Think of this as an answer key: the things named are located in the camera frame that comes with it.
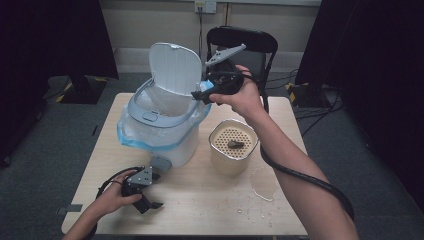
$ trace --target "cylindrical container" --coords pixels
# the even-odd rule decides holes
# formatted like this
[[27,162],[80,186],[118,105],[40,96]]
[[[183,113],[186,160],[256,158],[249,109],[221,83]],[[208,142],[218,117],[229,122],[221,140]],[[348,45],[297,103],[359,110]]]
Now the cylindrical container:
[[241,174],[258,141],[255,131],[247,124],[235,119],[221,122],[209,136],[212,165],[227,176]]

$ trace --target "black chair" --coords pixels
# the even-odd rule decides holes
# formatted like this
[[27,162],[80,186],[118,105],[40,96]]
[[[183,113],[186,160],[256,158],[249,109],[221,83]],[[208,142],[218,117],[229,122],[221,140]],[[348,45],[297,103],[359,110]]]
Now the black chair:
[[212,45],[216,47],[215,50],[237,47],[241,44],[246,45],[246,49],[230,57],[230,60],[234,64],[249,68],[252,76],[258,81],[259,93],[262,96],[264,108],[268,112],[268,96],[265,86],[272,60],[278,49],[277,40],[266,32],[221,26],[209,30],[206,41],[208,45],[207,60],[213,56]]

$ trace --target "black controller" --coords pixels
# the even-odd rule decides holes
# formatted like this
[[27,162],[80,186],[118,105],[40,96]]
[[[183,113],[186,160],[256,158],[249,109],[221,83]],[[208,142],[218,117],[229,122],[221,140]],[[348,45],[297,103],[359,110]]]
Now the black controller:
[[144,188],[150,186],[154,181],[158,180],[160,175],[153,173],[152,168],[143,168],[142,170],[128,176],[122,184],[121,194],[122,196],[131,196],[134,194],[141,194],[143,197],[133,203],[134,207],[143,214],[150,208],[157,209],[163,205],[163,203],[150,202],[147,197],[143,194]]
[[227,59],[211,67],[207,80],[213,84],[212,88],[191,92],[194,99],[203,101],[205,104],[212,103],[209,96],[213,93],[236,94],[243,86],[244,75]]

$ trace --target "perforated lid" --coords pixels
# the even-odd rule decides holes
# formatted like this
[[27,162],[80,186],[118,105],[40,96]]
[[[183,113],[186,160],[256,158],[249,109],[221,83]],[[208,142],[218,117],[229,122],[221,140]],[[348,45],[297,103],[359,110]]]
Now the perforated lid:
[[149,64],[155,84],[169,92],[191,96],[201,81],[202,63],[192,50],[172,44],[155,43],[150,48]]

